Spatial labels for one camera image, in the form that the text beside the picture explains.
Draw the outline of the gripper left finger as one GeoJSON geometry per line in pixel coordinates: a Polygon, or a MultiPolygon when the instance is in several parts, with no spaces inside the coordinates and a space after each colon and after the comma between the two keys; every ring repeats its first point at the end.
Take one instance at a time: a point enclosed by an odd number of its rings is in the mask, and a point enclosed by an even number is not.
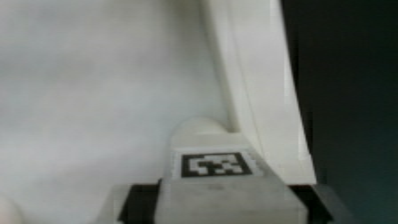
{"type": "Polygon", "coordinates": [[[160,186],[128,184],[112,188],[96,224],[154,224],[160,186]]]}

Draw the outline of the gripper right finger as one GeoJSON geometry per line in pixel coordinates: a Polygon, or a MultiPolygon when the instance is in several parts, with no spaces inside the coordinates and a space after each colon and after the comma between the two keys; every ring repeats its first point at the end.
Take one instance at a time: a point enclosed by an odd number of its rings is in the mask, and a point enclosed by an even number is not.
{"type": "Polygon", "coordinates": [[[328,185],[291,185],[307,208],[307,224],[355,224],[355,217],[328,185]]]}

